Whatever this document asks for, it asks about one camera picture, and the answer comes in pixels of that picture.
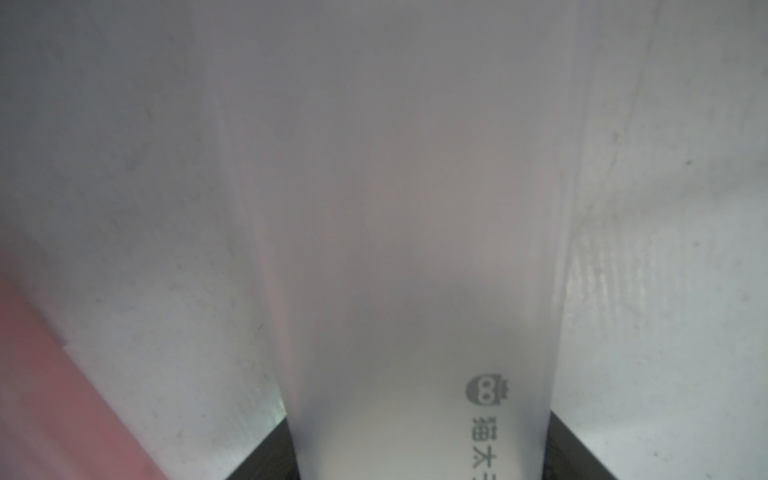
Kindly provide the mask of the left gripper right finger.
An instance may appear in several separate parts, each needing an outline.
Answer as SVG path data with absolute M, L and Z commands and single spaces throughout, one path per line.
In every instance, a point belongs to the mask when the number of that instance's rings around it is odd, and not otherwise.
M 554 413 L 550 414 L 542 480 L 615 480 L 616 477 Z

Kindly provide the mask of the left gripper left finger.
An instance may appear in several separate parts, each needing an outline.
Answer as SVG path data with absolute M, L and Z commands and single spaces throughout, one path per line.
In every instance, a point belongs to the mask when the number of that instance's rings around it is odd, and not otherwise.
M 287 420 L 283 419 L 227 479 L 299 480 L 299 468 Z

